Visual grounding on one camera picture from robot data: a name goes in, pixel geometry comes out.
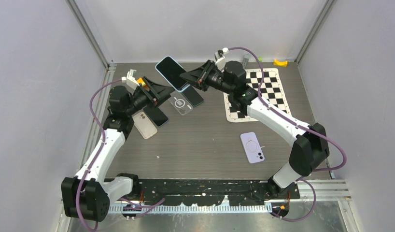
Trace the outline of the clear phone case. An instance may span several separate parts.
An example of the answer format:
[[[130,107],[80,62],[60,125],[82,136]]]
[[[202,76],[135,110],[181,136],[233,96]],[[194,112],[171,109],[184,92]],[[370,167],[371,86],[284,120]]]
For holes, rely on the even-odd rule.
[[[173,91],[170,94],[169,102],[177,110],[177,112],[184,116],[193,110],[190,102],[178,91]]]

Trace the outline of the teal phone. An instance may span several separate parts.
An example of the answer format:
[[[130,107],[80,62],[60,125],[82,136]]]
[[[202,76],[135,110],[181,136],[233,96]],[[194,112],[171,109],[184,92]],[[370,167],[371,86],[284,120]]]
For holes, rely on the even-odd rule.
[[[193,107],[197,107],[204,102],[202,96],[192,86],[186,88],[182,92],[182,95],[191,103]]]

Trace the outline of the cream cased phone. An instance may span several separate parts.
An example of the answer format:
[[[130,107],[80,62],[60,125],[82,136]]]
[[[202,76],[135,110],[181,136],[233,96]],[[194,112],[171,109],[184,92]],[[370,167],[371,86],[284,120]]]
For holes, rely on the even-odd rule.
[[[134,126],[144,139],[149,139],[157,134],[158,130],[144,111],[139,111],[132,116]]]

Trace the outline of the lilac phone case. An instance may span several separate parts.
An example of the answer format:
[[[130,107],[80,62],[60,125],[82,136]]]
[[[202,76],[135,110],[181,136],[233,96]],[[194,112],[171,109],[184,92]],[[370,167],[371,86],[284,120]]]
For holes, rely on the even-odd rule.
[[[242,133],[240,135],[240,141],[250,164],[265,161],[262,147],[259,144],[257,136],[254,132]]]

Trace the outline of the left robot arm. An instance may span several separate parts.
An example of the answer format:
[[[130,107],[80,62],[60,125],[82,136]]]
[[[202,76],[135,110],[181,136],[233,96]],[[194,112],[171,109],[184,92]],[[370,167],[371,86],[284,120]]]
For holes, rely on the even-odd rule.
[[[119,174],[107,184],[104,179],[132,131],[133,116],[146,106],[160,106],[170,98],[174,88],[147,77],[124,78],[122,82],[122,85],[110,83],[108,116],[104,123],[94,117],[101,136],[90,157],[74,177],[66,177],[61,183],[64,212],[68,217],[101,222],[111,203],[124,196],[129,200],[140,196],[139,178],[135,174]]]

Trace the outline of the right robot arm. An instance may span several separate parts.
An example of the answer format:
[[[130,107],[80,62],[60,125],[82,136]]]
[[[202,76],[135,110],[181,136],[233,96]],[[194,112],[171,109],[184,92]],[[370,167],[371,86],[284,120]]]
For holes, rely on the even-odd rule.
[[[278,199],[287,193],[289,185],[310,175],[328,158],[325,128],[319,123],[309,125],[295,119],[274,106],[259,89],[248,85],[246,76],[247,72],[237,61],[226,62],[221,71],[211,60],[180,74],[180,78],[199,90],[212,87],[227,94],[236,110],[268,126],[291,146],[288,162],[268,180],[269,194]]]

